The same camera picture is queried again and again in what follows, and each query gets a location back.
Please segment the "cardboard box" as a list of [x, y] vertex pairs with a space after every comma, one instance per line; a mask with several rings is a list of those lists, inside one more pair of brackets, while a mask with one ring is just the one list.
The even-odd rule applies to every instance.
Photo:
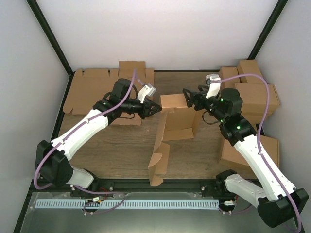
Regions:
[[167, 172], [170, 145], [167, 141], [195, 138], [202, 121], [202, 110], [195, 111], [187, 107], [183, 94], [161, 95], [160, 112], [153, 154], [149, 161], [148, 172], [150, 186], [163, 183], [161, 175]]

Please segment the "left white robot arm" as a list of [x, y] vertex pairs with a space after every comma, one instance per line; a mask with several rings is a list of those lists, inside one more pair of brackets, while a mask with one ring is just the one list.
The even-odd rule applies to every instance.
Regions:
[[88, 196], [99, 192], [99, 179], [86, 169], [75, 168], [70, 164], [75, 153], [96, 133], [105, 129], [123, 113], [137, 114], [144, 119], [162, 110], [161, 106], [150, 100], [156, 92], [151, 84], [137, 90], [133, 80], [118, 79], [111, 92], [97, 101], [89, 113], [68, 132], [51, 142], [42, 140], [36, 149], [34, 185], [42, 176], [49, 186], [70, 185], [72, 189], [83, 190]]

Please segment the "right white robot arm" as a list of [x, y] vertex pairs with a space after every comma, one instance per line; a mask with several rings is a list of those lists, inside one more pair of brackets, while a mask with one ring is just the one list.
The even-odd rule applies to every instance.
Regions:
[[205, 110], [219, 122], [222, 136], [249, 164], [261, 186], [242, 178], [232, 170], [217, 176], [216, 191], [223, 196], [234, 193], [249, 202], [266, 225], [274, 228], [291, 218], [301, 231], [302, 212], [309, 195], [297, 189], [279, 170], [260, 142], [260, 135], [241, 115], [242, 98], [238, 90], [220, 89], [218, 83], [198, 87], [197, 92], [183, 89], [188, 107]]

